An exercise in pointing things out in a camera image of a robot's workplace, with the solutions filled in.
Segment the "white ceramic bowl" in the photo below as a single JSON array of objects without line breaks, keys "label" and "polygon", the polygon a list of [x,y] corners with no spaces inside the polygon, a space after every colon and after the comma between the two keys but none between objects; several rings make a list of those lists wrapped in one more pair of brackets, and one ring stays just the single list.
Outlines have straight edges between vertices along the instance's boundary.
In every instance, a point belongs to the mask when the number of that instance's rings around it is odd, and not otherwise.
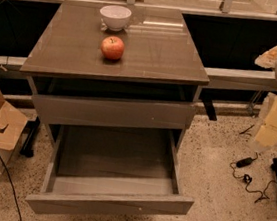
[{"label": "white ceramic bowl", "polygon": [[125,28],[132,15],[130,9],[120,5],[103,6],[99,12],[103,23],[107,28],[111,29],[111,31],[120,31]]}]

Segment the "red apple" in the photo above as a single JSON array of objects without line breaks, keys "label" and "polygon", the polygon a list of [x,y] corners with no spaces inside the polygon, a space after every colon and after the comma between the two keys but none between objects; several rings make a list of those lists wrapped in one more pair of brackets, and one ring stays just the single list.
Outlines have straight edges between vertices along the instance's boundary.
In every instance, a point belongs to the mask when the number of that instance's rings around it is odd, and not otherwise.
[{"label": "red apple", "polygon": [[124,42],[116,36],[108,36],[101,42],[101,52],[106,59],[119,60],[124,52]]}]

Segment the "open grey middle drawer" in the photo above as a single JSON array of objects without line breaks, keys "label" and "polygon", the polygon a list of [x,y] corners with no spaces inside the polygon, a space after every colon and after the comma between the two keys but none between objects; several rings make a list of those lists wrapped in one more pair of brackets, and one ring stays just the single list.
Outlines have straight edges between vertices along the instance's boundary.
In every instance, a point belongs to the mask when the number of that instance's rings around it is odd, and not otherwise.
[{"label": "open grey middle drawer", "polygon": [[42,214],[184,215],[173,133],[168,129],[61,126],[39,194]]}]

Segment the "closed grey top drawer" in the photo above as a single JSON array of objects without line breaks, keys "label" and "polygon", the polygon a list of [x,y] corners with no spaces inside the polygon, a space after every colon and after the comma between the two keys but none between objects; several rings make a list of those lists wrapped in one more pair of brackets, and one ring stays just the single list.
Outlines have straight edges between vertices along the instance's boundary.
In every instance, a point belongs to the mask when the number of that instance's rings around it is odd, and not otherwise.
[{"label": "closed grey top drawer", "polygon": [[32,101],[41,121],[55,125],[186,129],[195,114],[193,104],[172,101],[41,94]]}]

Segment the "grey drawer cabinet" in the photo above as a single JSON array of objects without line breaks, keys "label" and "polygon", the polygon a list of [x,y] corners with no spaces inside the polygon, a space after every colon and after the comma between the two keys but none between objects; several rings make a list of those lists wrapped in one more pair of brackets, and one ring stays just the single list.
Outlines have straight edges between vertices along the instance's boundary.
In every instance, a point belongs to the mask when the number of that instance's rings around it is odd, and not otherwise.
[{"label": "grey drawer cabinet", "polygon": [[[128,22],[111,29],[106,14]],[[181,144],[208,75],[182,13],[62,3],[21,68],[51,139],[68,126],[168,129]]]}]

